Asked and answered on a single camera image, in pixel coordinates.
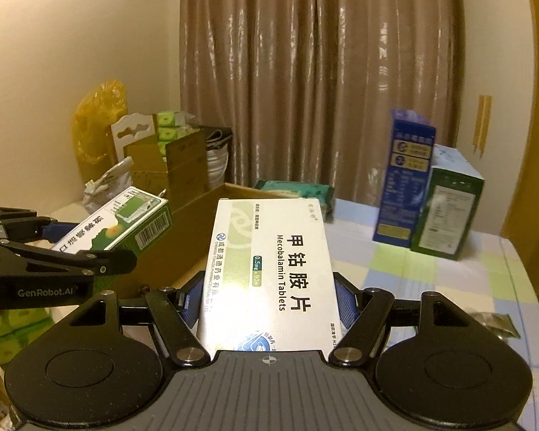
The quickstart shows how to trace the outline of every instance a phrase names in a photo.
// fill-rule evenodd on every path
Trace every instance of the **cardboard box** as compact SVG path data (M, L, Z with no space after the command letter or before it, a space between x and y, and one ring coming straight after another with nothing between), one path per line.
M322 350L340 318L319 200L220 200L198 338L217 350Z
M423 211L411 250L458 259L484 179L457 149L435 145Z
M172 226L168 201L129 187L82 221L52 249L75 254L79 250L122 248L141 256ZM94 292L107 288L119 275L98 276Z
M214 229L218 201L228 199L272 199L277 196L243 186L224 184L172 212L172 227L150 251L138 257L130 274L122 275L110 286L121 298L137 296L142 286L181 287L198 271L206 259Z
M140 139L125 147L131 156L132 184L158 196L166 191L170 209L176 210L207 193L206 138L197 131L166 145L162 159L156 135Z
M435 128L411 110L394 110L389 160L374 241L409 247L429 177Z

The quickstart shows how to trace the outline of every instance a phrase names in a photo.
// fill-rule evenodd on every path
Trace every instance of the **medicine box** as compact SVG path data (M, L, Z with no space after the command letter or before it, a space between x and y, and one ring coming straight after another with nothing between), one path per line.
M484 179L457 149L435 145L427 195L411 250L458 259Z
M423 204L435 128L412 110L392 111L393 130L374 241L409 247Z
M321 350L340 317L319 200L221 199L198 339L218 350Z
M79 250L129 249L136 256L147 251L172 226L168 200L130 186L99 208L52 249L76 254ZM94 292L119 276L98 276Z

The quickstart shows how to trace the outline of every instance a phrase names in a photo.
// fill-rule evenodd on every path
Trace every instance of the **blue box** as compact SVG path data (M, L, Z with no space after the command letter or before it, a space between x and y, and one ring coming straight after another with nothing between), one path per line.
M389 160L373 240L409 247L424 201L435 128L413 110L393 110Z

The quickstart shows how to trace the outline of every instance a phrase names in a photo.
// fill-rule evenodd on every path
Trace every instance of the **checkered tablecloth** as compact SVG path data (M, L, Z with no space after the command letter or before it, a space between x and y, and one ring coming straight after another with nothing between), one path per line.
M420 299L435 290L466 311L502 312L521 334L509 345L533 371L533 391L519 420L539 431L539 303L525 268L509 240L472 231L459 261L450 261L371 240L377 208L336 200L335 219L326 235L333 270L360 288L379 287L395 298ZM414 335L392 331L392 345Z

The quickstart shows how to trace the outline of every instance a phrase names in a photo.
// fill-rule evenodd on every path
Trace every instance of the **plastic bag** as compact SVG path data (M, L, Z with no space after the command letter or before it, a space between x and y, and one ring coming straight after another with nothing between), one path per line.
M126 157L104 173L99 180L86 183L82 205L89 214L95 213L102 205L132 186L130 169L133 163L131 157Z
M72 142L83 183L96 181L116 162L110 126L128 114L126 87L107 81L89 92L72 117Z
M468 314L505 342L508 338L521 338L509 314L501 312L469 312Z

